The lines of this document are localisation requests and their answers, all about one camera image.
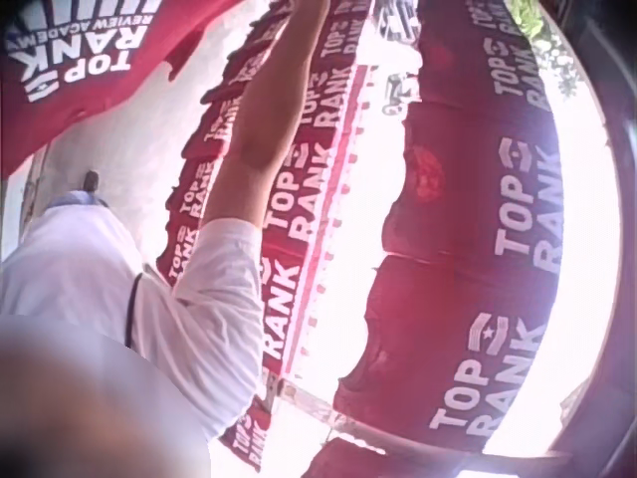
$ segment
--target man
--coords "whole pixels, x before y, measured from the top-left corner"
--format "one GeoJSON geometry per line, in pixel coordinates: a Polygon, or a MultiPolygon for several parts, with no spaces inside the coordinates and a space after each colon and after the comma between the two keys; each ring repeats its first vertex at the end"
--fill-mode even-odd
{"type": "Polygon", "coordinates": [[[246,88],[196,249],[172,291],[140,274],[130,234],[88,192],[54,201],[2,265],[0,314],[64,321],[131,347],[186,396],[208,439],[245,412],[260,380],[261,229],[329,6],[297,3],[246,88]]]}

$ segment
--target foot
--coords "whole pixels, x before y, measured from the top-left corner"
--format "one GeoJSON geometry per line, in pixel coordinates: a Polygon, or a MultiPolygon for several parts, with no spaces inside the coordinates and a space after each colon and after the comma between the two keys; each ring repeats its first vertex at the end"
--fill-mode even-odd
{"type": "Polygon", "coordinates": [[[86,192],[96,192],[100,186],[100,175],[91,170],[84,176],[84,185],[82,190],[86,192]]]}

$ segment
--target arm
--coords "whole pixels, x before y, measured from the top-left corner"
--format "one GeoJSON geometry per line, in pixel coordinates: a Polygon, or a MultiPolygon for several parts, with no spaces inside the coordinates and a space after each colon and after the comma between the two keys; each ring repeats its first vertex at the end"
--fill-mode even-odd
{"type": "Polygon", "coordinates": [[[310,61],[329,7],[329,0],[297,1],[281,38],[243,95],[202,227],[220,218],[263,227],[270,190],[299,127],[310,61]]]}

